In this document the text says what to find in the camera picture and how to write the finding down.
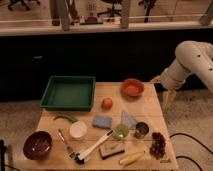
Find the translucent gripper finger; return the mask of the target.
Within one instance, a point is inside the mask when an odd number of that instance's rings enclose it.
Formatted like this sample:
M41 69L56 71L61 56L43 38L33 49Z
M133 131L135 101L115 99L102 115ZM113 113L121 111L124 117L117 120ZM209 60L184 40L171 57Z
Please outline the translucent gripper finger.
M158 75L158 76L155 76L153 79L151 79L150 83L156 84L156 83L160 83L160 81L161 81L161 77L160 75Z

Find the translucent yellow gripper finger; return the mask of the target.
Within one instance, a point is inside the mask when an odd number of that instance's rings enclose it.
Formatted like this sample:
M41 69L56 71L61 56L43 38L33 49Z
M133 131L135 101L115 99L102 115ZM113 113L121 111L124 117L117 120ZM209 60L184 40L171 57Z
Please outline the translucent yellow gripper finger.
M175 90L167 90L163 92L162 108L167 109L176 97L177 92Z

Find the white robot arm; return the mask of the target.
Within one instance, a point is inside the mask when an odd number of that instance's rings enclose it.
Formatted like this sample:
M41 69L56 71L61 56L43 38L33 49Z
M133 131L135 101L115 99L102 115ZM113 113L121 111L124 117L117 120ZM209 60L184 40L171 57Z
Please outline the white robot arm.
M160 83L165 88L163 109L172 104L177 90L192 74L195 74L213 94L213 44L183 41L176 47L175 60L151 80L151 83Z

